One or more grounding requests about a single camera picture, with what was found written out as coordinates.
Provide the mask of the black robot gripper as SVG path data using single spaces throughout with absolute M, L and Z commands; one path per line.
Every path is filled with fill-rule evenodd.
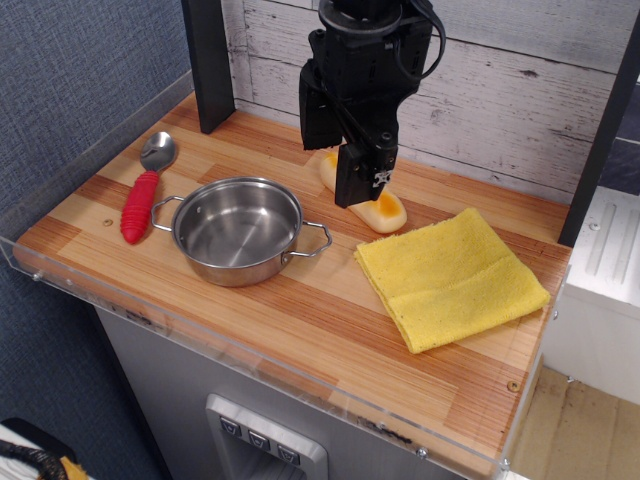
M 321 27 L 309 34 L 311 58 L 299 77 L 305 150 L 341 145 L 335 203 L 379 199 L 398 149 L 400 104 L 433 71 L 428 1 L 322 1 Z

